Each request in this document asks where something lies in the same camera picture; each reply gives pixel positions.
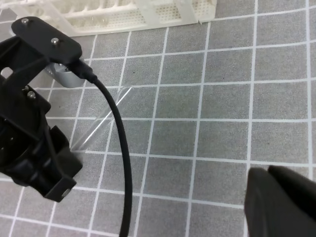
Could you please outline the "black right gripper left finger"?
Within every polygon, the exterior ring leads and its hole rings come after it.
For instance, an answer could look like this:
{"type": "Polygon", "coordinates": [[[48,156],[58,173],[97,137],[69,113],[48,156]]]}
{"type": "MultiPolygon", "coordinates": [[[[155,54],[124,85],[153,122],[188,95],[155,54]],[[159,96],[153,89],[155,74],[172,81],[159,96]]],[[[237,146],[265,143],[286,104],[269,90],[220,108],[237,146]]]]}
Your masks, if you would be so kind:
{"type": "Polygon", "coordinates": [[[262,168],[248,173],[244,213],[251,237],[314,237],[316,221],[262,168]]]}

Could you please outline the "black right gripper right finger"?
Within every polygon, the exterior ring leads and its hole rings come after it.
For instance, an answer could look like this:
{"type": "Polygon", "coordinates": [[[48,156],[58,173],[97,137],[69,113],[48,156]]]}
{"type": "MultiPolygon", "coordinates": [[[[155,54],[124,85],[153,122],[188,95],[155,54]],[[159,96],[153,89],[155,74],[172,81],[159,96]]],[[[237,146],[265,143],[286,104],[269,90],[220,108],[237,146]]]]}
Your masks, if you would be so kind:
{"type": "Polygon", "coordinates": [[[316,183],[283,166],[269,166],[268,173],[302,211],[316,220],[316,183]]]}

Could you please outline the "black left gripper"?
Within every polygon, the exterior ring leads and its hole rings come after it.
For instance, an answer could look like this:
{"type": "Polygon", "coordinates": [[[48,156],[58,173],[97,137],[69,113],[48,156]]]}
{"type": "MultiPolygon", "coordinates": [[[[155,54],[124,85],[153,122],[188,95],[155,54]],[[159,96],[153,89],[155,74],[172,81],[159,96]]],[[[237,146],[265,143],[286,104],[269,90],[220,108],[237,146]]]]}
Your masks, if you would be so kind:
{"type": "Polygon", "coordinates": [[[80,59],[79,43],[38,17],[12,23],[14,36],[0,44],[0,67],[12,74],[0,79],[0,171],[16,184],[32,187],[60,202],[76,185],[82,163],[69,141],[46,114],[51,105],[30,82],[49,64],[80,59]]]}

